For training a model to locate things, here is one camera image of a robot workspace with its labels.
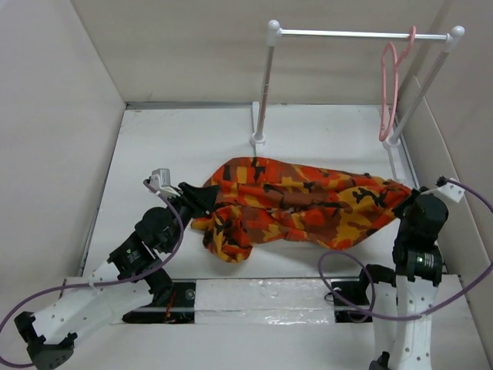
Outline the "orange camouflage trousers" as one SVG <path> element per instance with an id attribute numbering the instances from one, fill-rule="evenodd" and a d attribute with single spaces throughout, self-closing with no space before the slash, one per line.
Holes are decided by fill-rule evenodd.
<path id="1" fill-rule="evenodd" d="M 344 251 L 396 218 L 411 188 L 369 173 L 349 173 L 258 157 L 234 157 L 206 181 L 219 193 L 213 210 L 192 221 L 203 246 L 228 263 L 257 244 L 311 242 Z"/>

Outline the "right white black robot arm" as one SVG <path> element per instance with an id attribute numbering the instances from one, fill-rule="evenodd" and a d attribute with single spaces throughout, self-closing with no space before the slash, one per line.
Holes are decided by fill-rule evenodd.
<path id="1" fill-rule="evenodd" d="M 371 369 L 431 368 L 432 316 L 442 279 L 438 234 L 448 219 L 443 200 L 428 188 L 413 190 L 394 208 L 400 224 L 394 240 L 394 267 L 371 265 L 371 277 L 356 294 L 371 304 L 374 359 Z"/>

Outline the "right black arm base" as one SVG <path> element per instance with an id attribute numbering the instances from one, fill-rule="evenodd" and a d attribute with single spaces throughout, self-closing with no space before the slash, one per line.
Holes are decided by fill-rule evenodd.
<path id="1" fill-rule="evenodd" d="M 379 264 L 367 264 L 369 272 L 376 288 L 382 288 L 384 283 L 390 283 L 391 287 L 395 288 L 395 272 L 389 267 L 384 267 Z M 344 298 L 352 303 L 369 309 L 369 298 L 367 297 L 367 289 L 370 287 L 370 280 L 361 269 L 358 277 L 349 277 L 336 279 L 332 281 L 333 288 L 338 291 Z M 335 298 L 330 292 L 324 297 L 326 301 L 332 300 L 334 303 L 334 320 L 336 323 L 370 323 L 371 316 L 365 316 L 363 313 L 346 306 L 339 298 Z"/>

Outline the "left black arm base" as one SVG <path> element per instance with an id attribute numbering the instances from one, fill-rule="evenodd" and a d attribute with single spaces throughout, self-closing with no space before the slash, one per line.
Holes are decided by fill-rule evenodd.
<path id="1" fill-rule="evenodd" d="M 126 324 L 181 325 L 195 322 L 196 279 L 178 279 L 169 283 L 161 298 L 122 317 Z"/>

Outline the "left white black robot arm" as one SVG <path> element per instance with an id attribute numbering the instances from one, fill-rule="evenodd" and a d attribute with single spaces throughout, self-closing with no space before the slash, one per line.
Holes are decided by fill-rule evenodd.
<path id="1" fill-rule="evenodd" d="M 66 285 L 63 296 L 14 322 L 36 369 L 56 369 L 100 328 L 148 304 L 164 305 L 174 283 L 164 269 L 181 245 L 184 229 L 214 208 L 219 187 L 180 183 L 155 194 L 166 206 L 148 209 L 133 232 L 96 268 L 86 282 Z"/>

